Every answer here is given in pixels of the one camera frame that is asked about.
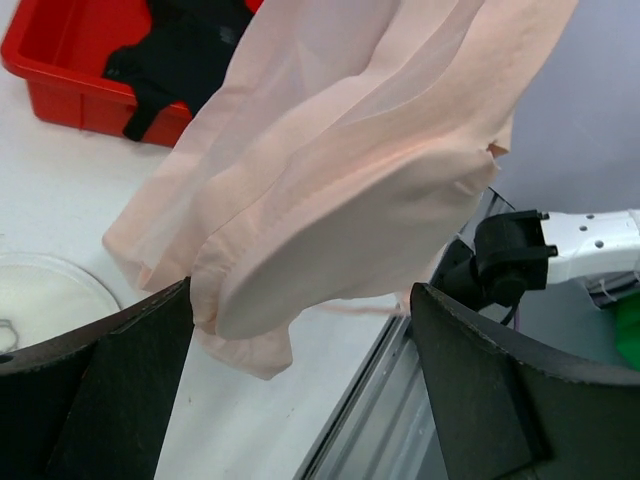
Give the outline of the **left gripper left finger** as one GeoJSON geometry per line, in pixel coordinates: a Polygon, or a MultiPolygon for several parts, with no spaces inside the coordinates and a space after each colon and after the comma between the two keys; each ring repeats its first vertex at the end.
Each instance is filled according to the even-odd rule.
{"type": "Polygon", "coordinates": [[[154,477],[194,329],[189,287],[2,355],[2,478],[154,477]]]}

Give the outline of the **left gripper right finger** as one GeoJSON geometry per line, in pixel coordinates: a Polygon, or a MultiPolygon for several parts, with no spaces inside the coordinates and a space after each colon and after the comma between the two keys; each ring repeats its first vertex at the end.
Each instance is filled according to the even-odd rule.
{"type": "Polygon", "coordinates": [[[427,284],[411,325],[452,479],[635,479],[639,375],[563,352],[427,284]]]}

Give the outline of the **white mesh laundry bag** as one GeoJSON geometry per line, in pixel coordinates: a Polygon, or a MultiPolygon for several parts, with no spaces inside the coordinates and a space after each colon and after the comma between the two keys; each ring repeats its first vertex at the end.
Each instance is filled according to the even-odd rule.
{"type": "Polygon", "coordinates": [[[1,352],[9,354],[110,316],[113,294],[79,266],[36,253],[1,255],[1,352]]]}

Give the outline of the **pink bra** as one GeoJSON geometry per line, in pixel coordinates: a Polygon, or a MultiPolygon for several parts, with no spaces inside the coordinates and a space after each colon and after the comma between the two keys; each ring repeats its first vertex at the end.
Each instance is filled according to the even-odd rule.
{"type": "Polygon", "coordinates": [[[401,292],[472,216],[573,1],[266,1],[222,87],[103,243],[190,282],[217,360],[271,379],[290,324],[401,292]]]}

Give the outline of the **black bra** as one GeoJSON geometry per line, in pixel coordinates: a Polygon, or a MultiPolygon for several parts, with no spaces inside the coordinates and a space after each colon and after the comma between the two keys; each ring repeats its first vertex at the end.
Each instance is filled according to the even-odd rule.
{"type": "Polygon", "coordinates": [[[148,1],[151,28],[115,50],[102,76],[132,88],[137,106],[123,135],[140,141],[174,103],[196,115],[221,87],[254,12],[244,1],[148,1]]]}

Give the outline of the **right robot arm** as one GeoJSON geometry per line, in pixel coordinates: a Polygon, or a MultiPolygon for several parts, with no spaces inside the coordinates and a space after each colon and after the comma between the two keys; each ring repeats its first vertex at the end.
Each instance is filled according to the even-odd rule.
{"type": "Polygon", "coordinates": [[[455,240],[434,284],[473,311],[515,308],[527,291],[639,269],[639,212],[566,214],[537,210],[483,219],[473,246],[455,240]]]}

